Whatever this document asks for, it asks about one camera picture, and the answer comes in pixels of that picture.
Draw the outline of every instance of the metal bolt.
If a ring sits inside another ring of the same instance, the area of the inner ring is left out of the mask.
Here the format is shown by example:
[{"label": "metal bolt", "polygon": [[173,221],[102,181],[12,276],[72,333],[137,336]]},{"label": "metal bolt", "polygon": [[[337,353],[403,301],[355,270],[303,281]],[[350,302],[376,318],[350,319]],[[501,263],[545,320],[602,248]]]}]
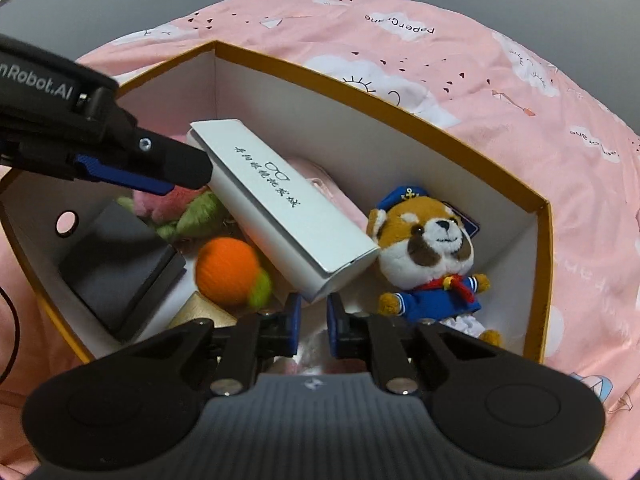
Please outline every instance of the metal bolt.
[{"label": "metal bolt", "polygon": [[148,137],[142,137],[142,139],[140,139],[140,142],[138,143],[138,147],[143,152],[148,152],[151,149],[151,139],[149,139]]},{"label": "metal bolt", "polygon": [[229,397],[242,391],[242,383],[235,379],[218,379],[211,383],[210,388],[218,396]]},{"label": "metal bolt", "polygon": [[409,395],[418,389],[418,384],[408,377],[396,377],[386,383],[386,389],[396,395]]}]

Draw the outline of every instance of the dark gray case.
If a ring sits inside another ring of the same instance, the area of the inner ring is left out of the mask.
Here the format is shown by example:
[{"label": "dark gray case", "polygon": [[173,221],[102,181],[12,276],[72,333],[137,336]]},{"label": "dark gray case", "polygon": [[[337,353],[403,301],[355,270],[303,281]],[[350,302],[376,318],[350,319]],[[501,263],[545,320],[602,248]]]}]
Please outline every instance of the dark gray case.
[{"label": "dark gray case", "polygon": [[65,283],[121,342],[142,327],[185,260],[142,220],[110,202],[58,269]]},{"label": "dark gray case", "polygon": [[369,374],[262,374],[247,393],[217,397],[178,446],[114,472],[44,464],[30,480],[605,480],[580,460],[548,471],[495,466],[455,447],[415,397]]}]

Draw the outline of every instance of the pink pouch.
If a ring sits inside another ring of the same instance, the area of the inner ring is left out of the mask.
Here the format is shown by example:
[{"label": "pink pouch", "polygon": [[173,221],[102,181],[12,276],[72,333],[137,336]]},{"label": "pink pouch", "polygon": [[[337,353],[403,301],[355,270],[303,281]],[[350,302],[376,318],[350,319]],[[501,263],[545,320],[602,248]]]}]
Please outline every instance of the pink pouch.
[{"label": "pink pouch", "polygon": [[304,158],[286,158],[291,167],[305,177],[325,198],[335,205],[362,231],[367,229],[367,217],[347,198],[325,170]]}]

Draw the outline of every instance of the black cable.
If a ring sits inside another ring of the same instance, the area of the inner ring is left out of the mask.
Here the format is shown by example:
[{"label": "black cable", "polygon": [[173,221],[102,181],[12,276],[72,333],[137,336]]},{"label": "black cable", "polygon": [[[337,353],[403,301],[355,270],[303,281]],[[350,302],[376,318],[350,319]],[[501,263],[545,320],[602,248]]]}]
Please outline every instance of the black cable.
[{"label": "black cable", "polygon": [[9,357],[9,362],[6,364],[6,368],[2,375],[0,375],[0,384],[4,383],[4,380],[11,373],[12,368],[14,367],[15,358],[18,357],[18,348],[20,346],[20,321],[18,320],[18,312],[15,309],[13,301],[9,298],[9,295],[4,291],[4,288],[0,286],[0,296],[6,301],[6,304],[9,306],[9,310],[11,311],[12,316],[14,316],[14,326],[15,326],[15,336],[14,336],[14,349],[11,352],[11,357]]}]

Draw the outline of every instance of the orange plush ball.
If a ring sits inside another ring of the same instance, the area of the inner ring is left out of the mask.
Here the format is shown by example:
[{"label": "orange plush ball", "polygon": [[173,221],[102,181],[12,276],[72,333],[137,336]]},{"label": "orange plush ball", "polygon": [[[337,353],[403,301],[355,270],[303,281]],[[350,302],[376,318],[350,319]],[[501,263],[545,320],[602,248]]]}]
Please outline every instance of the orange plush ball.
[{"label": "orange plush ball", "polygon": [[195,280],[200,292],[220,306],[247,301],[258,279],[260,263],[254,250],[236,238],[214,238],[198,253]]}]

